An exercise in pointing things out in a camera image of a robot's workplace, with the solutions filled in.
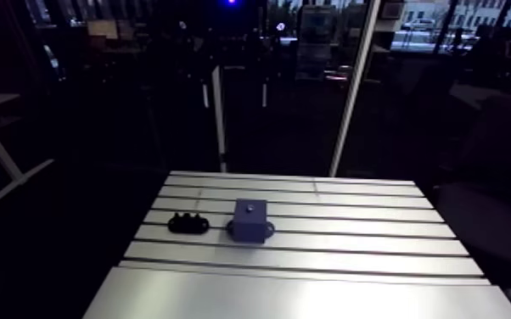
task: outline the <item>metal pole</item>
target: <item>metal pole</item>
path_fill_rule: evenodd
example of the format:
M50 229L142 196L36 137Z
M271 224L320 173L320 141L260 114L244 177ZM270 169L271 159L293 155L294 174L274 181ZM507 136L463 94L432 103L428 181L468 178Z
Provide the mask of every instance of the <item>metal pole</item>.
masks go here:
M222 83L220 82L220 66L212 71L212 87L214 89L214 115L216 116L216 134L218 136L218 154L220 155L220 171L227 172L226 136L224 132L224 116L222 112Z
M441 31L438 35L438 38L435 41L434 46L434 54L438 54L441 49L441 43L444 42L446 38L447 31L450 29L450 23L452 22L453 12L456 10L458 6L458 0L450 1L450 9L447 11L446 18L444 19L443 24L441 25Z
M494 30L498 30L503 27L503 23L505 22L505 18L507 18L507 12L511 9L511 0L506 0L505 4L501 7L501 12L499 12L499 17L497 18L497 22L495 23Z
M357 63L352 71L349 93L346 97L345 113L340 123L339 138L334 148L333 161L328 174L331 177L334 177L339 169L340 156L345 146L346 133L349 131L349 123L351 122L352 110L355 108L358 87L361 84L362 72L364 71L364 65L367 61L370 42L373 39L374 25L376 24L379 6L380 0L370 0L370 4L368 5L367 18L365 19L365 26L362 29L361 43L358 47Z

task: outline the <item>slotted table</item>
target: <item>slotted table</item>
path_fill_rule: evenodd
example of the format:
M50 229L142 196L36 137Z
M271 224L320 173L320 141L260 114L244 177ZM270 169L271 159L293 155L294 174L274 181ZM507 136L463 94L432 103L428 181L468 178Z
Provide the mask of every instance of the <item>slotted table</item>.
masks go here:
M225 232L267 200L264 244ZM204 235L174 234L199 212ZM173 171L86 318L488 318L511 304L413 182Z

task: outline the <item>glass wall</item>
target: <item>glass wall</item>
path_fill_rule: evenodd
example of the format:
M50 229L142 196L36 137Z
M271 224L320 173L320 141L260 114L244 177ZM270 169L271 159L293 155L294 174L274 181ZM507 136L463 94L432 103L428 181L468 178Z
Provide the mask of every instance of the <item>glass wall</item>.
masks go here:
M458 46L469 50L482 32L492 29L486 27L493 27L499 19L503 19L501 26L511 27L511 3L506 15L500 17L504 0L459 0L455 7L451 3L447 0L406 1L401 30L396 32L391 49L433 53L438 46L436 52L450 53L458 32L461 43ZM453 10L452 17L448 27L443 28L449 10ZM445 32L443 41L437 43L441 32Z

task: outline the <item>blue box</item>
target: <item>blue box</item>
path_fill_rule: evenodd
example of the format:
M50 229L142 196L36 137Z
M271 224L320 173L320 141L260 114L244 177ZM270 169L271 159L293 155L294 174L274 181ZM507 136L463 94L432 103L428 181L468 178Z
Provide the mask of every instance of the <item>blue box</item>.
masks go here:
M237 199L232 239L240 243L264 243L267 234L267 201Z

